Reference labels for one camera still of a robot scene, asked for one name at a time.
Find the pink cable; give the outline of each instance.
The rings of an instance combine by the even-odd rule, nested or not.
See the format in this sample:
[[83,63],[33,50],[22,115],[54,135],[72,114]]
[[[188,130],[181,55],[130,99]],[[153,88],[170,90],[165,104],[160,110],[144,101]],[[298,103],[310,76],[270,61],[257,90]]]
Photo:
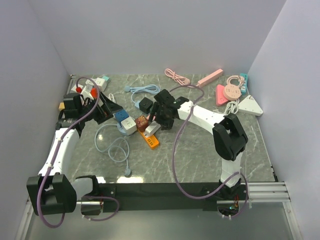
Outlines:
[[167,77],[173,79],[176,83],[180,84],[181,86],[190,84],[189,78],[176,74],[176,72],[172,71],[170,68],[167,68],[166,70],[164,70],[164,74]]

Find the white block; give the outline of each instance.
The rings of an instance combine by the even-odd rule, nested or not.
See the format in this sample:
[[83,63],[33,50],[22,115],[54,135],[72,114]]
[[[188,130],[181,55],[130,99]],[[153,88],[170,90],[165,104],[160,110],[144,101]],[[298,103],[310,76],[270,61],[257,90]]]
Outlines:
[[131,135],[133,134],[135,131],[137,131],[137,125],[135,120],[129,116],[128,118],[126,118],[125,120],[123,120],[121,122],[121,126],[123,128],[123,130],[128,134]]
[[159,123],[153,121],[150,125],[145,129],[144,135],[148,138],[155,134],[155,132],[161,127]]

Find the light blue cable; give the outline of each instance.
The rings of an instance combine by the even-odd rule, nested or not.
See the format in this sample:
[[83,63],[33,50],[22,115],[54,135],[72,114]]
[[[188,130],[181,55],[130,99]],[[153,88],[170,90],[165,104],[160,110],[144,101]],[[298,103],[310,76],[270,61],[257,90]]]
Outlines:
[[[115,163],[123,163],[124,161],[126,161],[126,169],[125,169],[125,176],[128,177],[131,173],[131,170],[129,168],[129,161],[128,161],[128,157],[129,157],[129,154],[130,154],[130,147],[129,147],[129,143],[128,141],[124,138],[124,137],[118,137],[117,139],[115,139],[106,149],[100,149],[98,147],[98,144],[97,144],[97,137],[98,135],[100,134],[101,130],[106,128],[106,127],[110,127],[110,126],[115,126],[117,127],[117,124],[105,124],[103,125],[102,127],[100,127],[96,133],[95,133],[95,136],[94,136],[94,145],[95,145],[95,148],[100,152],[100,153],[105,153],[106,151],[108,152],[108,155],[110,157],[110,159],[112,161],[114,161]],[[123,147],[119,146],[119,145],[114,145],[116,141],[119,141],[119,140],[123,140],[126,144],[126,147],[128,148],[127,152],[126,150],[124,150]],[[113,156],[111,156],[111,150],[112,149],[120,149],[123,154],[124,154],[124,159],[122,160],[116,160]]]
[[134,101],[133,97],[134,97],[134,94],[137,94],[137,93],[149,93],[149,94],[153,94],[153,95],[156,95],[160,92],[160,87],[158,87],[157,85],[154,85],[154,84],[150,84],[148,86],[137,86],[137,87],[130,87],[130,86],[125,86],[124,87],[124,91],[125,92],[131,92],[132,95],[131,95],[131,101],[136,104],[137,102]]

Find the gray wall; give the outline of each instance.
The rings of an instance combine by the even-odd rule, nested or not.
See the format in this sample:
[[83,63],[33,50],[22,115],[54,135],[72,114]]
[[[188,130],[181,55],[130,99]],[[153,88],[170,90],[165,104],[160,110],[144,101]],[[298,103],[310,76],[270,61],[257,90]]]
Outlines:
[[247,73],[285,0],[29,0],[72,74]]
[[0,1],[1,239],[14,239],[26,182],[47,159],[68,74],[26,0]]
[[271,162],[306,240],[320,238],[320,2],[287,0],[249,71]]

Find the black block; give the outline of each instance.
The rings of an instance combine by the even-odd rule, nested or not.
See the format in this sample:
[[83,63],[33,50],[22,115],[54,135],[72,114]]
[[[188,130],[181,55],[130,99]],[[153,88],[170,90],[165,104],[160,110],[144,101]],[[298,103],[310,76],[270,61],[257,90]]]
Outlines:
[[144,112],[145,114],[149,114],[150,109],[154,103],[149,99],[144,97],[140,102],[139,102],[139,109],[140,111]]

